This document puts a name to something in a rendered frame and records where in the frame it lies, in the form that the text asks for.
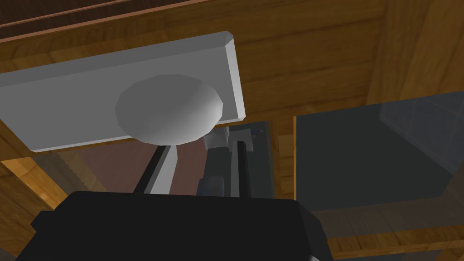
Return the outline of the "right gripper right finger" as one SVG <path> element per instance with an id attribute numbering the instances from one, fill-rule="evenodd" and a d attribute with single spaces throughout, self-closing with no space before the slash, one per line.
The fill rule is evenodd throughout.
<path id="1" fill-rule="evenodd" d="M 251 130 L 213 129 L 203 137 L 203 143 L 207 158 L 197 196 L 249 198 L 247 153 L 253 151 Z"/>

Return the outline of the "grey round door knob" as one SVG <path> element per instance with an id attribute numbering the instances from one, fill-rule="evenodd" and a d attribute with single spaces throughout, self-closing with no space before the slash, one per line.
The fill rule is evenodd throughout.
<path id="1" fill-rule="evenodd" d="M 182 145 L 209 133 L 222 116 L 218 93 L 199 79 L 158 75 L 134 83 L 118 98 L 119 127 L 153 145 Z"/>

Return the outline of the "grey door knob plate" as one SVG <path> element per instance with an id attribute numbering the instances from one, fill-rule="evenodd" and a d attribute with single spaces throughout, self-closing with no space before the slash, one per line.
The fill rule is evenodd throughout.
<path id="1" fill-rule="evenodd" d="M 115 106 L 134 83 L 179 74 L 212 87 L 219 124 L 245 106 L 234 37 L 223 31 L 0 74 L 0 120 L 33 152 L 132 138 Z"/>

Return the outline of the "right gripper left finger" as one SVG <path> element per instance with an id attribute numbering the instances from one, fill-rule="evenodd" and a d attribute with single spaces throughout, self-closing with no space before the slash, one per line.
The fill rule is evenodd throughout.
<path id="1" fill-rule="evenodd" d="M 177 161 L 175 145 L 158 146 L 133 193 L 169 194 Z"/>

